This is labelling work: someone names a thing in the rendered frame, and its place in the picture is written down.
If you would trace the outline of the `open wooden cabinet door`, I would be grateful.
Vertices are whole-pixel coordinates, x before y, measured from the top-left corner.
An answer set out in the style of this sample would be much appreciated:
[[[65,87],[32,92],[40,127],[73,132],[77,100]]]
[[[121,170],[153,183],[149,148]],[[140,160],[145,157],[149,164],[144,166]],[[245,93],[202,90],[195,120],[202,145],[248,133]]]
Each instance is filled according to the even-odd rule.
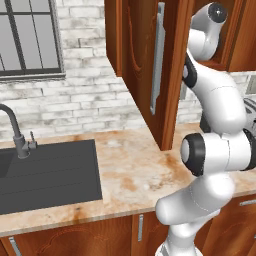
[[[172,148],[187,39],[195,0],[123,0],[122,78],[159,148]],[[150,111],[158,4],[166,31],[160,95]]]

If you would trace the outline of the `dark grey sink basin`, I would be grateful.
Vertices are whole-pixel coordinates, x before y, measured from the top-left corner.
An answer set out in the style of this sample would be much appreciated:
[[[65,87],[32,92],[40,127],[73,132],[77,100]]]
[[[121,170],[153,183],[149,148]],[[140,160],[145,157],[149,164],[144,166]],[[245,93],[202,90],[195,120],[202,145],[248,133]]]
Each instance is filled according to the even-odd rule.
[[[93,140],[40,145],[25,159],[0,150],[0,215],[101,198]]]

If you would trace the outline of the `wooden base cupboard door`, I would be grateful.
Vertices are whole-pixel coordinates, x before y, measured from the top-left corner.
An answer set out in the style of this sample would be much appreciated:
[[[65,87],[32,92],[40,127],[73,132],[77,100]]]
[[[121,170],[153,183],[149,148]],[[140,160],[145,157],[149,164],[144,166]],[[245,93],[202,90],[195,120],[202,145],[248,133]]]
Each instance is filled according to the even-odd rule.
[[[138,242],[138,217],[132,216],[131,256],[154,256],[168,235],[168,227],[162,225],[154,212],[143,213],[142,241]]]
[[[22,256],[131,256],[132,217],[14,235]]]

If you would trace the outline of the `dark grey tap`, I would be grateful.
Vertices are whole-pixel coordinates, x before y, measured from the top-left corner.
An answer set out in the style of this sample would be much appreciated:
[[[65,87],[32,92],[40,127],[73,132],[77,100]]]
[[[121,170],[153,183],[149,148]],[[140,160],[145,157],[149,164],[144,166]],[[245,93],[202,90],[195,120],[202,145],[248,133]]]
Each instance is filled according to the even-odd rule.
[[[0,110],[4,111],[11,122],[14,131],[13,141],[16,146],[17,155],[20,159],[25,159],[30,155],[30,151],[37,148],[37,141],[34,139],[33,132],[30,132],[31,141],[27,141],[21,133],[16,116],[11,108],[4,104],[0,104]]]

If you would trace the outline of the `grey framed window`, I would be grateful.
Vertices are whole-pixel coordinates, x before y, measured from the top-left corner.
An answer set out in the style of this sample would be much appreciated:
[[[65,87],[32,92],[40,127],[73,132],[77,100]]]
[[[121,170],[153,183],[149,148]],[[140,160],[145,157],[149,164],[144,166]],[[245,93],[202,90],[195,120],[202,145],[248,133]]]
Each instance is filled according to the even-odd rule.
[[[0,81],[64,76],[56,0],[0,0]]]

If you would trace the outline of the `wooden drawer front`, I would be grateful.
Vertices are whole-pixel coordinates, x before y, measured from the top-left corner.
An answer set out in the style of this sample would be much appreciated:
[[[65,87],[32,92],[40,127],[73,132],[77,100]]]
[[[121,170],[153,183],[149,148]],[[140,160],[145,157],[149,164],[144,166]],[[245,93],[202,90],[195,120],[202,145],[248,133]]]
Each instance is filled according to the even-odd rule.
[[[204,256],[256,256],[256,204],[239,203],[256,194],[232,199],[212,221],[202,253]]]

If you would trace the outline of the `grey wall socket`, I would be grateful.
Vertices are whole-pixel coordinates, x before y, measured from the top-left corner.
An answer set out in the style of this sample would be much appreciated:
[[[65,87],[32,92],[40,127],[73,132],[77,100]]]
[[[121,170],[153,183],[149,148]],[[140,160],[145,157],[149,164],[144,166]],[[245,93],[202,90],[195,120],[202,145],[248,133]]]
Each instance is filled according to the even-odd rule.
[[[247,89],[246,89],[246,95],[250,94],[256,94],[256,75],[252,75],[250,77]]]

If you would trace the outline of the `wooden wall cabinet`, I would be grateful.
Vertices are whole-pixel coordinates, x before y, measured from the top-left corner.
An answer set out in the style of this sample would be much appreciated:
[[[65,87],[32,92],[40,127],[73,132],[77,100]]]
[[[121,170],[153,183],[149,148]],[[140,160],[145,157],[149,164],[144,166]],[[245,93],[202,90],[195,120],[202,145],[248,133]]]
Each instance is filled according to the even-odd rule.
[[[256,0],[195,0],[192,16],[212,1],[223,4],[228,17],[219,49],[204,64],[228,72],[256,71]],[[118,76],[122,76],[122,3],[104,0],[106,54]]]

